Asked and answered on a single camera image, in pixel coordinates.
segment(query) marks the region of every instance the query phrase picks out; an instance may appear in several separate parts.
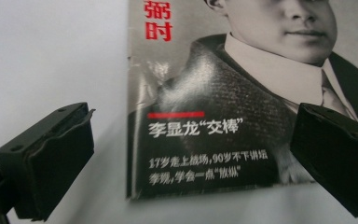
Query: man's chin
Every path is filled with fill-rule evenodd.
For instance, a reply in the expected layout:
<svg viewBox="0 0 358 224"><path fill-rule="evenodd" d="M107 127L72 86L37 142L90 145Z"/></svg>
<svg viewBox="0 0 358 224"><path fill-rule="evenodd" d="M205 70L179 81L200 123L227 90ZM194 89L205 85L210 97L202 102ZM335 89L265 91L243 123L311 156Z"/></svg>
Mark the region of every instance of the man's chin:
<svg viewBox="0 0 358 224"><path fill-rule="evenodd" d="M307 63L307 64L321 67L322 65L324 65L324 61L330 56L330 54L331 51L329 52L305 51L305 52L288 54L286 58L300 63Z"/></svg>

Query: magazine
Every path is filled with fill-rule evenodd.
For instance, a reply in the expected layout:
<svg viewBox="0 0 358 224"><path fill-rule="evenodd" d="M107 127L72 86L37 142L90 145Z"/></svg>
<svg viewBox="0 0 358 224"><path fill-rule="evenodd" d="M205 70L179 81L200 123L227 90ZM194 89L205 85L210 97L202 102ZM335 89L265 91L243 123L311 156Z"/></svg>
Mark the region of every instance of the magazine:
<svg viewBox="0 0 358 224"><path fill-rule="evenodd" d="M326 83L358 121L358 68L333 52L329 1L298 5L323 15L290 15L303 21L285 26L289 44L274 13L246 20L263 4L225 2L130 0L129 198L315 182L290 141L299 103L324 105Z"/></svg>

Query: man's lips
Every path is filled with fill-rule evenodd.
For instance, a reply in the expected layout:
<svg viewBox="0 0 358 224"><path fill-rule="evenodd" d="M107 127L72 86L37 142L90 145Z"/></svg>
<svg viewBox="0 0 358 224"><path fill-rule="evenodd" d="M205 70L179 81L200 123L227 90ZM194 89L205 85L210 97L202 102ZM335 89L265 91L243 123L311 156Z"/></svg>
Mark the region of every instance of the man's lips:
<svg viewBox="0 0 358 224"><path fill-rule="evenodd" d="M309 35L309 36L324 36L325 33L315 30L295 30L286 32L287 35Z"/></svg>

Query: white surface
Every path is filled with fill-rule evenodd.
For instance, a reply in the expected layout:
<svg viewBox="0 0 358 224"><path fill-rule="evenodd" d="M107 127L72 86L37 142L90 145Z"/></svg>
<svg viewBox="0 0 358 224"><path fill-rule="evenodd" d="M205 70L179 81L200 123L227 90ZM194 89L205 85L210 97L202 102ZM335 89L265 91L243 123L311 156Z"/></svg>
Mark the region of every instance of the white surface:
<svg viewBox="0 0 358 224"><path fill-rule="evenodd" d="M0 146L61 106L97 109L95 154L48 223L358 223L316 184L126 201L127 8L0 0Z"/></svg>

